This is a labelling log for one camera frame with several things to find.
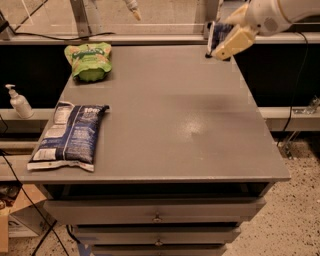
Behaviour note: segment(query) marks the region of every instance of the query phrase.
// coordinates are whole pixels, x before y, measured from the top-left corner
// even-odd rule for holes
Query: speckled floor
[[[292,145],[294,160],[284,157],[292,176],[277,183],[266,195],[266,206],[251,222],[241,225],[241,234],[228,245],[224,256],[320,256],[320,137],[308,136]],[[55,228],[70,256],[79,255],[77,244],[63,225]],[[31,255],[41,237],[12,238],[9,253]],[[52,233],[38,255],[65,255]]]

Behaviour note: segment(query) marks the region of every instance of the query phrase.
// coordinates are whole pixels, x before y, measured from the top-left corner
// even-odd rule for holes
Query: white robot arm
[[[320,14],[320,0],[251,0],[222,21],[233,28],[210,54],[220,60],[227,59],[249,48],[256,35],[280,33],[294,22],[317,14]]]

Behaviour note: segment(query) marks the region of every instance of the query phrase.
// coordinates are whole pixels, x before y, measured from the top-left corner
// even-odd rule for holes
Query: pump bottle
[[[6,85],[6,88],[9,90],[9,94],[11,97],[10,103],[12,107],[16,110],[21,118],[30,118],[33,115],[33,110],[29,102],[23,95],[18,94],[14,89],[12,89],[14,87],[15,85],[13,84]]]

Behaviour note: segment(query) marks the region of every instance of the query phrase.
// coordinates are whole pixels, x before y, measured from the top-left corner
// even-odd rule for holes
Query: gray table
[[[61,100],[108,104],[94,173],[20,173],[25,183],[281,181],[288,171],[233,62],[205,46],[113,47],[106,80],[72,78]]]
[[[96,255],[221,255],[263,195],[290,178],[237,65],[205,51],[114,47],[104,81],[68,81],[61,100],[111,107],[95,171],[19,178],[44,185],[45,208],[80,241],[99,244]]]

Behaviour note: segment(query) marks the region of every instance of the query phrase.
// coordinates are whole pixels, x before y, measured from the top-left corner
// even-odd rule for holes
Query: gray drawer front
[[[94,245],[225,244],[239,234],[239,228],[230,227],[81,227],[74,230],[81,243]]]
[[[93,246],[95,256],[221,256],[226,246]]]
[[[45,209],[71,225],[242,222],[265,205],[257,200],[79,200],[47,201]]]

